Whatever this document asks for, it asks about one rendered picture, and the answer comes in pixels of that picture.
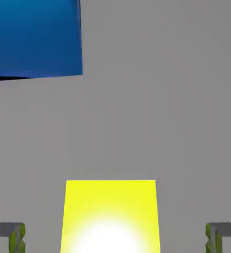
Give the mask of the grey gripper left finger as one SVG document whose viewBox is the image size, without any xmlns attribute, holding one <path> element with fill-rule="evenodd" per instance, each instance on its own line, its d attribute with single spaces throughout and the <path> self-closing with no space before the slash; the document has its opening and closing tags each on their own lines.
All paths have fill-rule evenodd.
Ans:
<svg viewBox="0 0 231 253">
<path fill-rule="evenodd" d="M 0 253 L 26 253 L 25 224 L 0 222 Z"/>
</svg>

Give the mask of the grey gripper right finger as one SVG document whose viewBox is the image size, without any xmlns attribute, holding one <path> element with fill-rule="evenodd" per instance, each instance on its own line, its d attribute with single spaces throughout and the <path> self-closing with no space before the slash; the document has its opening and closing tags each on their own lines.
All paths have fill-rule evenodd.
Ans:
<svg viewBox="0 0 231 253">
<path fill-rule="evenodd" d="M 231 253 L 231 222 L 210 222 L 206 224 L 206 253 Z"/>
</svg>

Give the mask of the small yellow cube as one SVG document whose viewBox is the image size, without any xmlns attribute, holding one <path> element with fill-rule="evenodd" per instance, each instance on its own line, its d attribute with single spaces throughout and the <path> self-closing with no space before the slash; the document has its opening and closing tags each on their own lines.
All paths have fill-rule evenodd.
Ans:
<svg viewBox="0 0 231 253">
<path fill-rule="evenodd" d="M 60 253 L 160 253 L 155 180 L 67 180 Z"/>
</svg>

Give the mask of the large blue box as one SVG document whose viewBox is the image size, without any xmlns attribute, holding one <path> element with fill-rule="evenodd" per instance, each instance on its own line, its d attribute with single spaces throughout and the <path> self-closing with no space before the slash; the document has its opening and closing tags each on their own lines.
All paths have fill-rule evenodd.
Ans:
<svg viewBox="0 0 231 253">
<path fill-rule="evenodd" d="M 0 81 L 82 74 L 80 0 L 0 0 Z"/>
</svg>

